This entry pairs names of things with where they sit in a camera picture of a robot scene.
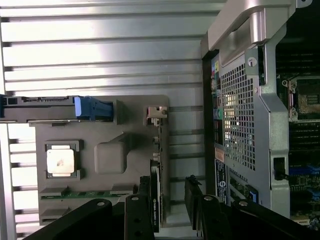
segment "blue tab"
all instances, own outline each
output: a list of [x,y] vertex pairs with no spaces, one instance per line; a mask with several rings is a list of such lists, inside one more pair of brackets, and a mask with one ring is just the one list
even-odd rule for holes
[[91,96],[74,97],[74,108],[78,119],[113,121],[114,118],[112,102],[103,102]]

